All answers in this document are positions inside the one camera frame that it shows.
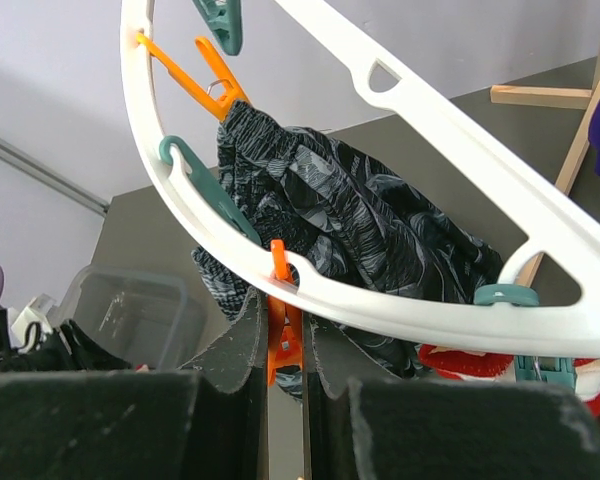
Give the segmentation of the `red snowflake sock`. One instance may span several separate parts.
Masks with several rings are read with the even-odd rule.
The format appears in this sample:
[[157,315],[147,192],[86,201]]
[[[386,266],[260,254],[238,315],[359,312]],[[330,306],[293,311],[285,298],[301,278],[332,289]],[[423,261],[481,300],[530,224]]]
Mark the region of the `red snowflake sock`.
[[600,415],[600,359],[513,356],[423,345],[419,360],[443,378],[462,381],[543,381],[570,388]]

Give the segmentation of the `dark patterned sock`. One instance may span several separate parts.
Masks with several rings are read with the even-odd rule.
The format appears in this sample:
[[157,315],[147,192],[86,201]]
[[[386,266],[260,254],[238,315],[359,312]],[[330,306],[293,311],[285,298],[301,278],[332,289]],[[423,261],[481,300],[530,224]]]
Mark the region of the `dark patterned sock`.
[[499,253],[380,161],[238,101],[218,130],[219,182],[264,245],[281,239],[324,277],[469,304]]

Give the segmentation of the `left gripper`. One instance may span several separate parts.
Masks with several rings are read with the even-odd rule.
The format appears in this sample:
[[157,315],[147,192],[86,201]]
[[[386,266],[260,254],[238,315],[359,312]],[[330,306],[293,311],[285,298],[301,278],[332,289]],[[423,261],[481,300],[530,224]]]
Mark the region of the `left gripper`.
[[7,310],[0,305],[0,373],[128,370],[130,364],[93,341],[72,320],[49,333],[35,321],[25,328],[24,344],[9,337]]

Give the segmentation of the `white round sock hanger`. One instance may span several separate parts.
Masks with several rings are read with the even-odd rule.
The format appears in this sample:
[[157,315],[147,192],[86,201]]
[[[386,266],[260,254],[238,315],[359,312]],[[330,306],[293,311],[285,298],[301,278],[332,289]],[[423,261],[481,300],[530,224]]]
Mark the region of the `white round sock hanger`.
[[421,345],[600,358],[600,224],[383,46],[324,1],[281,8],[526,235],[507,260],[457,227],[378,160],[259,110],[218,53],[241,43],[237,3],[198,5],[215,39],[199,51],[214,98],[154,42],[150,1],[121,7],[126,109],[161,199],[225,271],[280,304]]

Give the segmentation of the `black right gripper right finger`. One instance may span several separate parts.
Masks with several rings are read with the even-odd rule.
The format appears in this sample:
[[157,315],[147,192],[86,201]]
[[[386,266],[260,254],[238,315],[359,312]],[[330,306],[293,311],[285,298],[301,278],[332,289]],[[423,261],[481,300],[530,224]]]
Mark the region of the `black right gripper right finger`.
[[403,380],[306,315],[308,479],[600,479],[600,428],[539,382]]

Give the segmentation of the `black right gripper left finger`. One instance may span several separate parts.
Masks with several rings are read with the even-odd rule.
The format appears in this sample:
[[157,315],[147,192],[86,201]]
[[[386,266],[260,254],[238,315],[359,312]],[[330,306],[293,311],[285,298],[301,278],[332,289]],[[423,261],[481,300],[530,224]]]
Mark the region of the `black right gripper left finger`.
[[179,370],[0,373],[0,479],[264,479],[267,320],[237,320]]

